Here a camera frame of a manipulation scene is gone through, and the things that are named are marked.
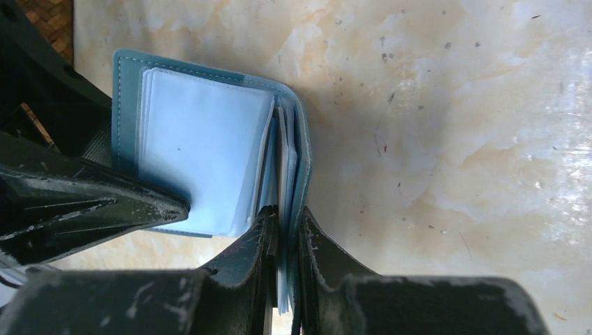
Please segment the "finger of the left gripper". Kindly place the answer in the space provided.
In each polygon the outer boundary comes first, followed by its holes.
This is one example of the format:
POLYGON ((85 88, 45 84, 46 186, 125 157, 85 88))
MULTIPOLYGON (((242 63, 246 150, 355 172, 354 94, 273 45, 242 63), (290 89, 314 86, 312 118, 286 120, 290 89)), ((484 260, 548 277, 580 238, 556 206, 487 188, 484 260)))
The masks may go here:
POLYGON ((1 134, 1 264, 37 265, 188 217, 188 202, 108 167, 1 134))
POLYGON ((46 41, 16 1, 2 1, 2 126, 23 103, 61 154, 111 166, 112 99, 46 41))

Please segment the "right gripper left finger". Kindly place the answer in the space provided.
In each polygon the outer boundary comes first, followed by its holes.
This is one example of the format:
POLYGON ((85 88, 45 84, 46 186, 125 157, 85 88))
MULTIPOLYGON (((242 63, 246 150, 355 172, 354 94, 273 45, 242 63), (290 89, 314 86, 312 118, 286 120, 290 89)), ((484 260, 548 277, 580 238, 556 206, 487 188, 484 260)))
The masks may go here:
POLYGON ((253 225, 200 267, 199 334, 270 334, 276 306, 279 210, 265 206, 253 225))

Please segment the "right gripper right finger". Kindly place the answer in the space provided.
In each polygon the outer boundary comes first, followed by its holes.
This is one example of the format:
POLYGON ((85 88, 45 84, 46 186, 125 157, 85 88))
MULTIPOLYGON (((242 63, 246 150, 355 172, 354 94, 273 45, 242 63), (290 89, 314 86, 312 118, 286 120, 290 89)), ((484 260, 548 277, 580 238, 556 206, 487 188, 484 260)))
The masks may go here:
POLYGON ((355 280, 376 272, 323 232, 308 207, 298 230, 299 317, 305 334, 362 334, 355 280))

